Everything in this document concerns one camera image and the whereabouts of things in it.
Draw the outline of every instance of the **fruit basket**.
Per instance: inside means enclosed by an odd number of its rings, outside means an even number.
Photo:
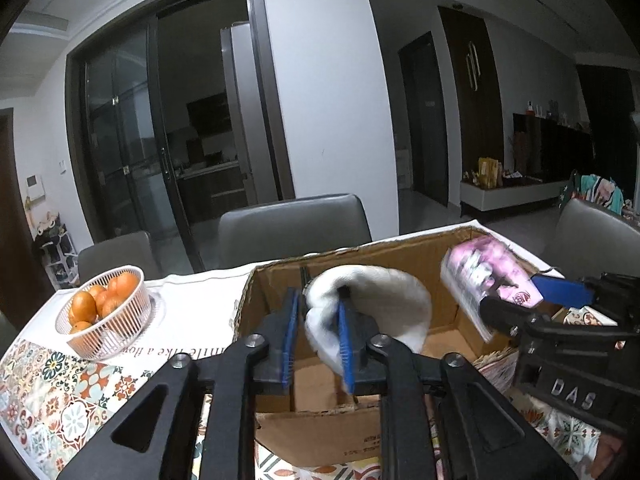
[[[149,320],[151,300],[146,291],[144,272],[139,267],[123,266],[108,270],[80,286],[78,292],[89,291],[94,285],[107,288],[112,278],[117,278],[125,271],[133,274],[138,279],[138,284],[119,307],[100,321],[71,334],[69,310],[73,298],[67,301],[58,313],[56,331],[67,336],[67,344],[84,359],[95,361],[117,354],[138,337]]]

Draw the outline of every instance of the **white towel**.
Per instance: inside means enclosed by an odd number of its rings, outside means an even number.
[[[397,269],[347,265],[326,270],[308,286],[305,332],[318,357],[343,375],[335,332],[338,288],[348,286],[354,307],[373,317],[380,333],[419,352],[431,322],[431,297],[417,278]]]

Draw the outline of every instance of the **pink package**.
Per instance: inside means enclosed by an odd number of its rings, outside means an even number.
[[[542,301],[542,295],[511,251],[491,236],[474,238],[450,250],[442,261],[440,277],[485,341],[492,338],[493,332],[478,314],[482,298],[495,294],[526,307]]]

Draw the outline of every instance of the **blue gripper pad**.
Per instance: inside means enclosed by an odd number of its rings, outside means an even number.
[[[300,292],[293,294],[291,313],[287,323],[287,333],[284,336],[282,345],[282,387],[288,388],[291,382],[293,361],[295,359],[296,337],[298,335],[298,308],[300,304]]]
[[[582,308],[593,303],[593,291],[580,282],[542,274],[532,276],[531,281],[542,297],[551,303],[571,308]]]
[[[341,301],[338,303],[338,338],[340,338],[340,358],[342,359],[344,384],[347,386],[347,393],[352,394],[354,390],[353,349],[351,348],[344,303]]]

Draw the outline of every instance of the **chair backrest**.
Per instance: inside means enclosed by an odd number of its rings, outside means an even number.
[[[78,254],[80,282],[84,283],[106,270],[124,265],[140,267],[146,280],[158,280],[162,273],[151,247],[151,236],[138,231],[87,247]]]
[[[603,272],[640,276],[640,230],[620,215],[574,198],[541,258],[571,280]]]
[[[362,202],[352,194],[301,198],[229,211],[220,219],[218,235],[223,269],[371,241]]]

